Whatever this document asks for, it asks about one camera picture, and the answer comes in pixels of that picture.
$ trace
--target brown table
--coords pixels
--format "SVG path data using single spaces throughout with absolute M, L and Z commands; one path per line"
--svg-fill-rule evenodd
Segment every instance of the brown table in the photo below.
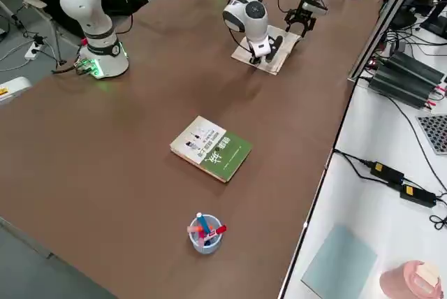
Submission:
M 273 76 L 230 58 L 226 1 L 154 0 L 126 75 L 47 78 L 0 110 L 0 216 L 120 298 L 277 296 L 381 5 L 325 0 Z M 229 184 L 170 153 L 197 115 L 254 145 Z M 212 256 L 186 235 L 197 211 L 228 226 Z

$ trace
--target white table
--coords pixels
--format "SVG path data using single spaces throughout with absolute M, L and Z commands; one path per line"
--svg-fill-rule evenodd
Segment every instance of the white table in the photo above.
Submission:
M 428 41 L 445 42 L 424 29 L 417 34 Z M 422 49 L 428 53 L 447 54 L 447 47 L 423 46 Z M 418 60 L 447 73 L 447 57 L 425 56 L 416 46 L 413 52 Z M 434 154 L 416 121 L 415 117 L 423 112 L 398 104 L 412 121 L 438 176 L 447 184 L 447 157 Z M 439 103 L 433 113 L 447 113 L 447 99 Z M 356 86 L 336 148 L 363 159 L 383 162 L 427 190 L 437 195 L 441 193 L 441 185 L 425 162 L 408 122 L 387 98 L 368 90 L 364 80 Z M 355 161 L 354 164 L 360 174 L 369 176 L 368 168 Z M 279 297 L 318 298 L 301 278 L 334 224 L 350 228 L 377 253 L 360 298 L 387 298 L 379 286 L 380 275 L 414 259 L 439 268 L 447 293 L 447 259 L 443 257 L 447 229 L 434 229 L 429 221 L 433 214 L 444 218 L 447 207 L 437 205 L 429 209 L 405 201 L 398 192 L 382 184 L 361 180 L 342 156 L 334 154 L 330 157 L 313 215 L 309 224 L 304 224 L 308 226 L 307 232 L 301 248 L 297 246 L 296 263 L 292 262 L 289 268 L 290 279 L 286 278 Z

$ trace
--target table surface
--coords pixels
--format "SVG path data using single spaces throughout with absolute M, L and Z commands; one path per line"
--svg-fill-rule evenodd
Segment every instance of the table surface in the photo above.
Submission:
M 230 58 L 226 2 L 153 0 L 122 36 L 128 73 L 47 78 L 0 111 L 0 216 L 120 298 L 278 294 L 381 5 L 325 0 L 273 76 Z M 229 184 L 170 153 L 197 115 L 254 145 Z M 198 211 L 228 226 L 212 256 L 186 235 Z
M 413 30 L 418 37 L 434 43 L 445 43 L 438 36 L 421 29 Z M 447 54 L 447 46 L 421 46 L 427 54 Z M 406 53 L 411 55 L 407 46 Z M 426 56 L 413 45 L 417 60 L 447 74 L 445 56 Z M 416 117 L 424 113 L 398 103 L 409 116 L 435 172 L 447 183 L 447 157 L 437 156 L 419 127 Z M 432 111 L 447 113 L 444 99 Z M 349 104 L 336 149 L 371 161 L 380 161 L 403 173 L 427 190 L 440 195 L 442 187 L 424 160 L 408 122 L 387 99 L 367 89 L 360 80 Z M 354 161 L 360 174 L 369 176 L 369 169 Z M 335 224 L 350 228 L 376 253 L 372 268 L 360 298 L 385 299 L 380 289 L 380 275 L 410 260 L 431 263 L 439 268 L 441 280 L 447 280 L 447 264 L 440 256 L 447 245 L 447 230 L 436 231 L 429 221 L 431 215 L 444 218 L 447 209 L 441 203 L 428 209 L 409 203 L 388 187 L 360 180 L 349 163 L 334 154 L 328 165 L 307 233 L 291 268 L 291 278 L 284 291 L 285 299 L 317 299 L 301 278 Z

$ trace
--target light blue paper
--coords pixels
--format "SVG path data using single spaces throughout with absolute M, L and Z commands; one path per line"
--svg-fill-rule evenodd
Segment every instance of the light blue paper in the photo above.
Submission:
M 301 280 L 322 299 L 357 299 L 376 258 L 347 227 L 336 224 Z

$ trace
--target book cover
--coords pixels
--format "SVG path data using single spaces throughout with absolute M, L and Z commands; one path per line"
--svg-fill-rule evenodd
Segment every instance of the book cover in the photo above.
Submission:
M 170 148 L 189 163 L 222 182 L 228 182 L 252 146 L 199 116 L 170 144 Z

